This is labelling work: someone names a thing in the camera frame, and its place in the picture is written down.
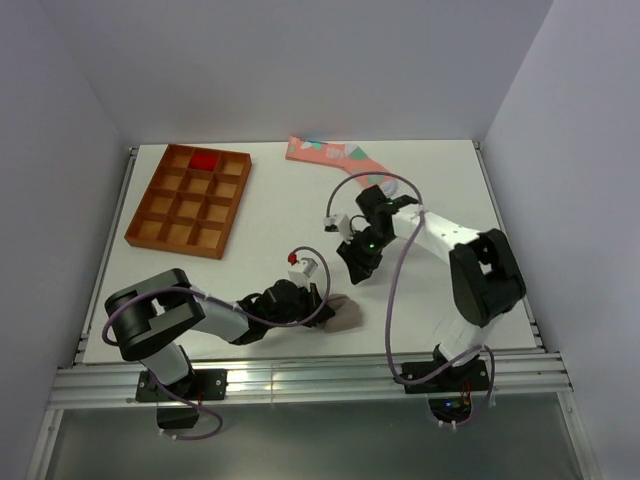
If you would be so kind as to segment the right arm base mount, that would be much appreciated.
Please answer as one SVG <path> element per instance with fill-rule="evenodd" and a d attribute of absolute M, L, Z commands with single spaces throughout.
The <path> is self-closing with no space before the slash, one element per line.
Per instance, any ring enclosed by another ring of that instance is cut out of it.
<path fill-rule="evenodd" d="M 425 394 L 430 413 L 439 426 L 452 429 L 468 423 L 487 407 L 493 394 L 495 374 L 492 367 L 475 357 L 461 367 L 448 367 L 428 380 L 423 380 L 443 366 L 439 361 L 405 362 L 400 377 L 409 395 Z"/>

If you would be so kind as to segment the red sock with bear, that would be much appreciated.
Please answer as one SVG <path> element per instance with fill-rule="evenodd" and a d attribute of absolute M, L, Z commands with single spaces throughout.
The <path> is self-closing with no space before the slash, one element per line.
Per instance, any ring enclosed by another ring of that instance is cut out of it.
<path fill-rule="evenodd" d="M 201 171 L 214 171 L 220 159 L 217 153 L 195 152 L 190 160 L 189 167 Z"/>

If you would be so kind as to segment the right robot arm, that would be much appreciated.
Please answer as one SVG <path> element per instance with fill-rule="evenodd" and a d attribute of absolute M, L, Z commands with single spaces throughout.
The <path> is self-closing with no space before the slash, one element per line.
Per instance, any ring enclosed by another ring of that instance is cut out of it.
<path fill-rule="evenodd" d="M 526 286 L 503 231 L 479 231 L 462 226 L 423 206 L 419 198 L 387 197 L 372 186 L 356 197 L 367 226 L 351 227 L 345 214 L 328 212 L 327 232 L 337 232 L 342 243 L 338 255 L 350 281 L 357 285 L 379 267 L 383 250 L 396 239 L 405 247 L 417 245 L 449 267 L 453 302 L 458 311 L 444 339 L 439 341 L 433 365 L 435 383 L 452 390 L 468 374 L 466 364 L 477 356 L 497 321 L 524 298 Z"/>

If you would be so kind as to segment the beige sock orange stripes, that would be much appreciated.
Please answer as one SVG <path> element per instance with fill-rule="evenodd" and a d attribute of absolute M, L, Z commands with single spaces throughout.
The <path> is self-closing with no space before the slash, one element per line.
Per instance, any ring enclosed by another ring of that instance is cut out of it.
<path fill-rule="evenodd" d="M 363 325 L 360 306 L 347 295 L 330 295 L 327 305 L 334 311 L 334 316 L 324 323 L 322 329 L 325 333 L 339 333 Z"/>

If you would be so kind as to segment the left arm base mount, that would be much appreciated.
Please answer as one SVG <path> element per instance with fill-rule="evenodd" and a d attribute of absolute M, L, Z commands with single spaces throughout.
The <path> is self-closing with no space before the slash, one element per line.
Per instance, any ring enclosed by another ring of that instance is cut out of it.
<path fill-rule="evenodd" d="M 225 399 L 227 371 L 196 369 L 171 385 L 163 385 L 148 370 L 139 375 L 134 400 L 156 404 L 156 423 L 161 432 L 182 441 L 204 440 L 218 434 L 223 427 L 220 414 L 205 405 L 206 401 Z M 205 416 L 217 421 L 208 433 L 187 434 Z"/>

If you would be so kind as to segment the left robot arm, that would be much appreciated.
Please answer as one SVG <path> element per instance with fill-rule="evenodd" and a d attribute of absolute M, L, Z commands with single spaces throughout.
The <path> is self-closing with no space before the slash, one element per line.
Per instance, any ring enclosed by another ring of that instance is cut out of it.
<path fill-rule="evenodd" d="M 232 304 L 207 296 L 183 270 L 173 268 L 112 294 L 105 310 L 103 341 L 116 346 L 123 360 L 143 364 L 172 399 L 187 397 L 195 386 L 190 360 L 176 344 L 185 332 L 244 346 L 274 328 L 320 328 L 336 316 L 310 274 L 297 268 L 287 279 Z"/>

